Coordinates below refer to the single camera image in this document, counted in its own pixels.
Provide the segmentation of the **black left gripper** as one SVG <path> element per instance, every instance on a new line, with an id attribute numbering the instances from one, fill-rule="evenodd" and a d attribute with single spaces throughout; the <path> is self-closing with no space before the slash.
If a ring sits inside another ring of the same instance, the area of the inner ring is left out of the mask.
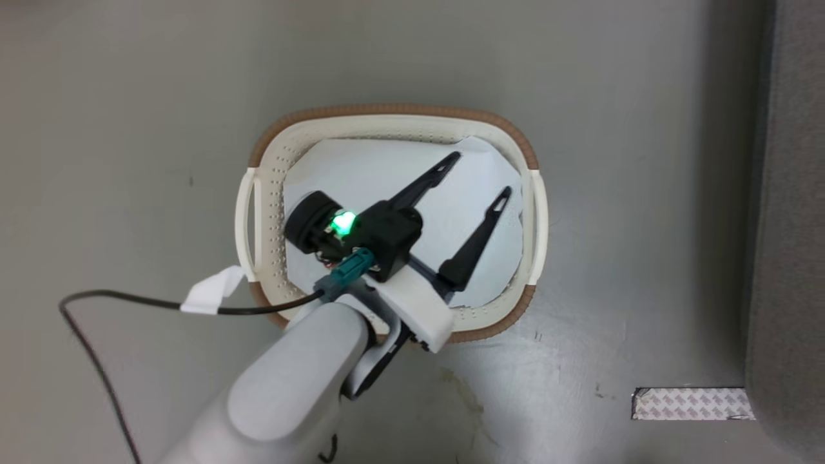
<path id="1" fill-rule="evenodd" d="M 322 302 L 333 302 L 363 276 L 386 283 L 407 264 L 412 264 L 445 302 L 452 300 L 453 293 L 462 293 L 512 196 L 512 188 L 500 191 L 474 232 L 452 258 L 442 262 L 436 278 L 436 273 L 411 255 L 423 229 L 422 217 L 414 207 L 460 158 L 461 153 L 453 151 L 390 200 L 381 200 L 359 214 L 343 209 L 322 191 L 304 197 L 288 214 L 285 238 L 329 270 L 329 276 L 313 285 L 313 294 Z"/>

